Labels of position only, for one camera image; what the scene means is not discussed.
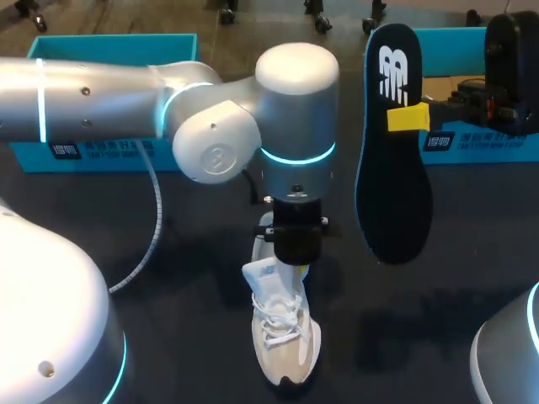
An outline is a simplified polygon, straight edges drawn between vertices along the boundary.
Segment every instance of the shoe tongue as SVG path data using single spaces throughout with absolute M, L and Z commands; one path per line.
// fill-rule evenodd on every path
M 294 299 L 293 271 L 293 267 L 280 262 L 276 257 L 261 259 L 243 266 L 243 276 L 263 306 L 275 296 L 287 300 Z M 286 309 L 277 305 L 272 308 L 278 311 Z

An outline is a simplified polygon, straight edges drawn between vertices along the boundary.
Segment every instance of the blue led ring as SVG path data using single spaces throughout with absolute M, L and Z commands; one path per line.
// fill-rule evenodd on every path
M 265 149 L 260 149 L 260 150 L 262 150 L 263 154 L 265 154 L 267 158 L 269 158 L 270 160 L 273 160 L 274 162 L 280 162 L 281 164 L 286 164 L 289 166 L 306 166 L 307 164 L 313 164 L 315 162 L 322 161 L 324 158 L 328 157 L 334 151 L 334 149 L 335 149 L 335 143 L 331 145 L 331 147 L 324 154 L 321 154 L 320 156 L 316 156 L 316 157 L 306 158 L 305 160 L 289 160 L 287 158 L 274 156 L 273 154 L 271 154 L 269 151 Z
M 527 314 L 528 314 L 528 327 L 530 328 L 531 340 L 533 341 L 533 344 L 536 346 L 536 351 L 539 354 L 539 336 L 537 335 L 536 323 L 533 319 L 533 298 L 536 294 L 537 286 L 539 286 L 539 284 L 536 284 L 533 287 L 533 289 L 530 292 L 530 295 L 528 296 Z
M 125 334 L 124 334 L 124 358 L 121 361 L 120 372 L 118 373 L 118 377 L 116 377 L 115 384 L 112 386 L 112 389 L 110 389 L 109 394 L 105 397 L 102 404 L 109 404 L 110 400 L 112 400 L 113 395 L 118 390 L 118 386 L 120 385 L 121 378 L 124 375 L 126 362 L 127 362 L 127 339 L 125 338 Z

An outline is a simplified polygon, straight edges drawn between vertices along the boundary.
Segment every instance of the teal box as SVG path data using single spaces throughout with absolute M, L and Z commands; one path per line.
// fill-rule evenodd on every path
M 424 77 L 485 74 L 485 28 L 416 29 Z M 509 137 L 502 133 L 450 122 L 441 131 L 419 134 L 424 164 L 539 162 L 537 134 Z
M 199 61 L 200 54 L 194 34 L 81 35 L 38 37 L 28 58 L 147 66 Z M 179 170 L 168 140 L 149 138 L 142 143 L 156 171 Z M 69 146 L 12 142 L 10 146 L 26 173 L 147 171 L 132 140 L 79 142 Z M 77 158 L 65 158 L 66 154 Z

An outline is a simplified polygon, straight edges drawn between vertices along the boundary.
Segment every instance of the chair wheel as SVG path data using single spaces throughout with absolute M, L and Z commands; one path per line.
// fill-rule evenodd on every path
M 34 17 L 34 24 L 37 27 L 37 30 L 40 32 L 47 31 L 47 23 L 41 14 L 37 14 Z
M 305 0 L 303 6 L 305 7 L 305 14 L 313 14 L 312 0 Z
M 376 29 L 376 21 L 374 19 L 364 19 L 361 28 L 366 35 L 370 35 L 371 31 Z
M 24 5 L 22 2 L 16 2 L 14 6 L 19 12 L 21 17 L 28 17 L 30 15 L 29 8 L 26 5 Z
M 387 3 L 382 3 L 382 0 L 373 0 L 372 10 L 373 11 L 384 11 L 387 7 Z
M 329 23 L 329 20 L 326 17 L 318 15 L 314 19 L 314 29 L 319 34 L 325 34 L 332 28 L 333 28 L 333 26 L 331 25 L 331 23 Z
M 483 22 L 483 18 L 476 10 L 468 10 L 466 13 L 466 23 L 467 27 L 478 27 Z
M 221 25 L 232 25 L 236 23 L 236 14 L 230 8 L 219 10 L 219 23 Z

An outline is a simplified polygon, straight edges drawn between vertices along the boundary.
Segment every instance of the black device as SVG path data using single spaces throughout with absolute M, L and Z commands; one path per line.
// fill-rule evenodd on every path
M 459 83 L 447 101 L 429 104 L 430 130 L 461 120 L 508 136 L 539 133 L 539 14 L 500 14 L 485 35 L 485 80 Z
M 323 237 L 338 237 L 340 230 L 329 218 L 322 216 L 322 201 L 315 199 L 309 203 L 292 204 L 266 197 L 261 199 L 256 183 L 243 170 L 250 193 L 250 204 L 271 205 L 274 221 L 270 226 L 255 226 L 253 235 L 265 242 L 274 243 L 275 255 L 289 265 L 314 263 L 320 257 Z

